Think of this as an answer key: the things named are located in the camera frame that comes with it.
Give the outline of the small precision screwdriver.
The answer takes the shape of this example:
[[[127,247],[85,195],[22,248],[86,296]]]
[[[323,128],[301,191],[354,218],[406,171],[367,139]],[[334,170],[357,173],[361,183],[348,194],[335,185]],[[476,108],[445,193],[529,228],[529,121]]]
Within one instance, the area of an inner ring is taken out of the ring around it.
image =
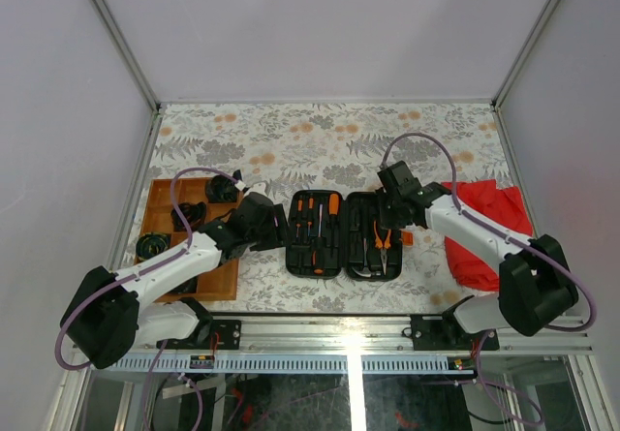
[[[301,241],[302,231],[301,228],[304,223],[304,200],[299,199],[297,201],[296,206],[296,214],[295,214],[295,242],[299,243]]]
[[[315,205],[314,197],[312,195],[310,195],[309,199],[308,199],[307,220],[306,220],[307,239],[311,238],[312,228],[313,228],[314,221],[315,221],[315,218],[314,218],[314,205]]]

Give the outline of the large orange screwdriver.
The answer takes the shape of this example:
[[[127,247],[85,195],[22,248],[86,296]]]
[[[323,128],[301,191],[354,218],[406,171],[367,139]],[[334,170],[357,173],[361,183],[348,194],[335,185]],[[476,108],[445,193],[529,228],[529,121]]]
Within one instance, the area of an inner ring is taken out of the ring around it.
[[[340,196],[332,193],[328,200],[328,224],[330,229],[329,258],[337,260],[338,251],[338,214],[340,207]]]

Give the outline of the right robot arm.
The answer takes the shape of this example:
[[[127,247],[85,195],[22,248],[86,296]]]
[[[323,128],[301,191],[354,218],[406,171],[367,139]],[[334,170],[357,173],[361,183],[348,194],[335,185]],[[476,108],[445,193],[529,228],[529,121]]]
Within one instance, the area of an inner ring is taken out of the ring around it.
[[[380,226],[435,231],[482,260],[499,279],[496,294],[470,297],[442,323],[444,341],[463,348],[482,331],[510,327],[531,337],[578,302],[561,245],[500,226],[436,182],[423,185],[400,161],[378,172]]]

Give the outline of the black orange handle screwdriver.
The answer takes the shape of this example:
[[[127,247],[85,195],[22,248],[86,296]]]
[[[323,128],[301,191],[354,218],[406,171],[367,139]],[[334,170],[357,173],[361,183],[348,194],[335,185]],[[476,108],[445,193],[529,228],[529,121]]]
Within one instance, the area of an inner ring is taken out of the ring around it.
[[[318,232],[314,242],[314,250],[312,254],[313,271],[315,275],[324,274],[324,257],[323,257],[323,211],[324,205],[319,204]]]

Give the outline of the black plastic tool case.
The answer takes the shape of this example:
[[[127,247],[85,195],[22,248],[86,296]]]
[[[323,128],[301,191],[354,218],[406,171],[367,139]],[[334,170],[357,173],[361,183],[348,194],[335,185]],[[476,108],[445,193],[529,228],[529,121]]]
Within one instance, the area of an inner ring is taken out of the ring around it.
[[[338,251],[337,260],[332,261],[329,258],[329,240],[330,229],[328,224],[328,200],[332,193],[340,196],[340,207],[338,214]],[[309,196],[312,195],[315,200],[314,205],[314,225],[312,235],[307,239],[307,207]],[[304,223],[301,228],[302,235],[299,243],[295,242],[295,214],[297,201],[304,200]],[[319,204],[324,205],[323,211],[323,257],[324,257],[324,274],[315,275],[312,264],[312,254],[314,250],[314,242],[318,232]],[[355,281],[369,282],[387,282],[398,278],[403,269],[403,250],[406,246],[413,244],[413,236],[405,231],[392,230],[391,248],[387,251],[387,275],[379,278],[357,278],[350,268],[350,250],[352,249],[351,235],[355,230],[352,220],[356,218],[356,210],[361,206],[368,209],[369,221],[371,222],[371,230],[373,230],[373,221],[379,221],[379,205],[377,195],[369,192],[353,192],[344,197],[336,191],[329,190],[302,190],[294,193],[289,214],[289,225],[292,233],[291,243],[286,249],[285,263],[287,270],[297,277],[332,279],[344,272],[350,279]]]

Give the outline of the claw hammer black handle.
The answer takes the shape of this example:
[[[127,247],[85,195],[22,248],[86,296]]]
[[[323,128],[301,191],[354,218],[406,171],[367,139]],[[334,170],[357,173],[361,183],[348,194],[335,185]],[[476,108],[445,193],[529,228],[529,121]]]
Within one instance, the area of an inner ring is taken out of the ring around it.
[[[371,230],[369,213],[365,206],[356,210],[352,225],[355,225],[356,229],[351,235],[350,268],[357,278],[377,279],[383,275],[383,267],[380,258],[374,254],[374,232]]]

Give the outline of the orange long-nose pliers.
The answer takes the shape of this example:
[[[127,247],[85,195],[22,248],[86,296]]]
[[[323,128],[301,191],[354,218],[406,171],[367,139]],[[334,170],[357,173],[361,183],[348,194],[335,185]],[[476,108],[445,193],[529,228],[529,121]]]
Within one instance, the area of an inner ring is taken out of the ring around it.
[[[373,221],[374,247],[379,251],[382,273],[387,275],[388,250],[391,248],[392,230],[383,228],[378,220]]]

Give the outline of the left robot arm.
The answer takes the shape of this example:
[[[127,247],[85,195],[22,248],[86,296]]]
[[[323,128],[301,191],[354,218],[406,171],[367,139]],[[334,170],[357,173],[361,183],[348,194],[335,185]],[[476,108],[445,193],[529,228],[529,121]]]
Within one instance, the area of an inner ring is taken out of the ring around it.
[[[102,266],[90,270],[61,318],[55,346],[71,339],[97,369],[144,345],[210,348],[213,318],[195,298],[167,303],[159,298],[247,251],[281,248],[289,241],[284,207],[251,192],[227,219],[202,225],[146,262],[115,272]]]

